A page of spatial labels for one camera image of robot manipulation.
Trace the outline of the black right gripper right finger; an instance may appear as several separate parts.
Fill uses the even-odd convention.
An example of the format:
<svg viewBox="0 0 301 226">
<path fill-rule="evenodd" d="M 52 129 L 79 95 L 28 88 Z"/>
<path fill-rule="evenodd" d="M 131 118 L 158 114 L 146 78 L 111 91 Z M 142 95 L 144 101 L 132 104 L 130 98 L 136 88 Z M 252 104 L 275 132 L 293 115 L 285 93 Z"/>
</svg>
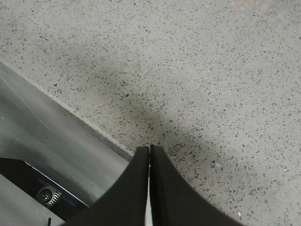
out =
<svg viewBox="0 0 301 226">
<path fill-rule="evenodd" d="M 150 201 L 155 226 L 239 225 L 202 198 L 155 145 L 150 147 Z"/>
</svg>

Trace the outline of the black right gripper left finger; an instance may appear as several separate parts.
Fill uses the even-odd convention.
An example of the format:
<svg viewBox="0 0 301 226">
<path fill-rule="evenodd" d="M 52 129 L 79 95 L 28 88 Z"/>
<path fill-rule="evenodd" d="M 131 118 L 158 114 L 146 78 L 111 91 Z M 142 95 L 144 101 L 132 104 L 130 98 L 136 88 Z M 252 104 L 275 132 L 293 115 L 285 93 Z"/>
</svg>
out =
<svg viewBox="0 0 301 226">
<path fill-rule="evenodd" d="M 65 226 L 143 226 L 148 197 L 148 147 L 138 147 L 111 188 Z"/>
</svg>

